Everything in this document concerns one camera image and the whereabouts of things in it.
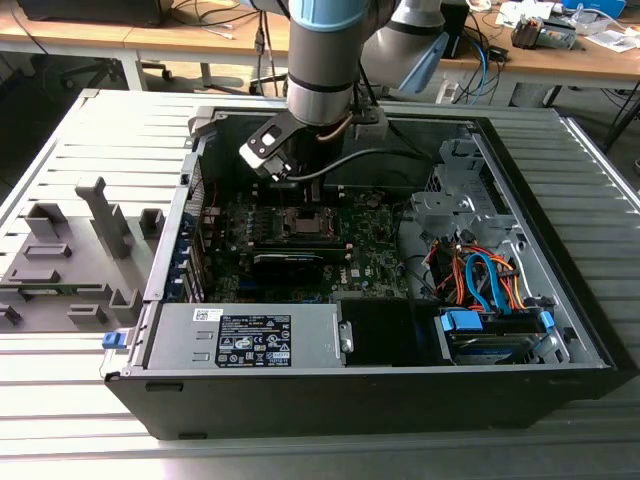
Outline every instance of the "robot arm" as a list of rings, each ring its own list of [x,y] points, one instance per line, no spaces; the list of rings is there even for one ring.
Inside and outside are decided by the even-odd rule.
[[[243,2],[275,13],[282,12],[280,3],[285,3]],[[360,58],[377,83],[418,92],[447,41],[440,0],[290,0],[288,9],[288,111],[269,120],[240,149],[258,174],[274,180],[291,171],[288,157],[300,152],[291,148],[296,138],[307,146],[305,163],[317,166],[309,152],[322,150],[325,163],[334,156],[326,147],[314,150],[308,144],[340,128],[349,114]]]

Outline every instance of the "green circuit board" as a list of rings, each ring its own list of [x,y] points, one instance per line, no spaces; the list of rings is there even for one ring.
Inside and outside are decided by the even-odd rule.
[[[407,296],[392,239],[392,205],[379,192],[345,193],[333,207],[229,202],[216,218],[209,301],[333,303],[341,298]],[[312,278],[279,285],[256,265],[278,256],[313,259]],[[277,278],[281,264],[266,269]]]

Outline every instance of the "slotted metal surface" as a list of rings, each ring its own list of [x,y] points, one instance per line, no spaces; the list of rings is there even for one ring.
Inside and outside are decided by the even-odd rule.
[[[187,119],[193,107],[216,103],[247,108],[272,104],[253,98],[114,91],[80,99],[0,209],[0,272],[28,233],[21,216],[33,202],[57,201],[66,215],[89,215],[73,193],[83,174],[103,175],[107,198],[120,202],[125,215],[152,206],[167,212],[182,158],[190,150]],[[579,129],[549,110],[412,104],[392,110],[491,119],[639,360],[638,200]],[[569,404],[526,431],[160,442],[103,387],[100,341],[99,334],[0,335],[0,461],[29,460],[0,463],[2,478],[640,475],[638,381],[606,398]],[[82,461],[52,461],[60,459]]]

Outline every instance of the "power supply label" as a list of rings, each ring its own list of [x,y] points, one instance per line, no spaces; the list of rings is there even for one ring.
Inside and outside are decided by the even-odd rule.
[[[223,315],[218,330],[216,365],[290,367],[290,315]]]

